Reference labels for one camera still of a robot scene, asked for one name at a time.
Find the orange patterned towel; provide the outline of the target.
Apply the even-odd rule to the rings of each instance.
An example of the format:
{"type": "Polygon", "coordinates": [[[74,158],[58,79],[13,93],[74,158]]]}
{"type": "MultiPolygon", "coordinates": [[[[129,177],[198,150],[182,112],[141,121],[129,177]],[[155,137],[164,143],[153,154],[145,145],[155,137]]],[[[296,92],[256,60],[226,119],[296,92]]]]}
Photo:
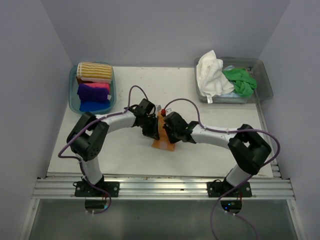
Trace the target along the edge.
{"type": "Polygon", "coordinates": [[[158,116],[158,133],[159,140],[154,140],[151,147],[155,149],[165,150],[174,152],[176,145],[174,143],[170,143],[167,133],[164,129],[164,117],[161,115],[161,111],[157,113],[158,116]]]}

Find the purple towel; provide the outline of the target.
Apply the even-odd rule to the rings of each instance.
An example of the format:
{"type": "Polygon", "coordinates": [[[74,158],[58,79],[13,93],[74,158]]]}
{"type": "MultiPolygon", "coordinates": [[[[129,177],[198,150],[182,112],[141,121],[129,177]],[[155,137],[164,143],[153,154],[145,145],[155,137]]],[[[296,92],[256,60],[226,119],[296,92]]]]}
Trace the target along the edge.
{"type": "Polygon", "coordinates": [[[85,83],[78,86],[77,94],[81,102],[99,102],[109,101],[110,91],[106,88],[89,87],[85,83]]]}

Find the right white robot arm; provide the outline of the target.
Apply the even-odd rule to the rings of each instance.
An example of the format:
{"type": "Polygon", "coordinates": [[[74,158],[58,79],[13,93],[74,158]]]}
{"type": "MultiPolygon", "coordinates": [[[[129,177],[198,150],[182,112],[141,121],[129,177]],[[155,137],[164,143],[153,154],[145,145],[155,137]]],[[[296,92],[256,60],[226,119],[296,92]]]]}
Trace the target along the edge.
{"type": "Polygon", "coordinates": [[[271,153],[270,145],[248,124],[243,124],[235,133],[227,130],[210,131],[198,121],[186,122],[177,112],[164,117],[163,128],[170,143],[184,142],[209,144],[230,150],[236,161],[235,167],[223,181],[214,181],[209,189],[219,197],[223,194],[235,196],[249,176],[256,175],[271,153]]]}

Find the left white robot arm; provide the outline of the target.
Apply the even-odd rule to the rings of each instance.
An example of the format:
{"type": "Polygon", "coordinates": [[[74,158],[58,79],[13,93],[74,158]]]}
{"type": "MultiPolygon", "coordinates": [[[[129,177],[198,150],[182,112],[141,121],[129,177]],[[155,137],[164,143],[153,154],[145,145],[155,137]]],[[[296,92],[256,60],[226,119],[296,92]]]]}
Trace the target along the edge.
{"type": "Polygon", "coordinates": [[[140,127],[145,137],[159,140],[159,117],[157,107],[147,99],[139,104],[128,106],[122,112],[97,116],[84,113],[66,139],[67,147],[79,161],[86,190],[92,196],[103,193],[103,174],[100,170],[98,155],[102,150],[107,134],[125,129],[140,127]]]}

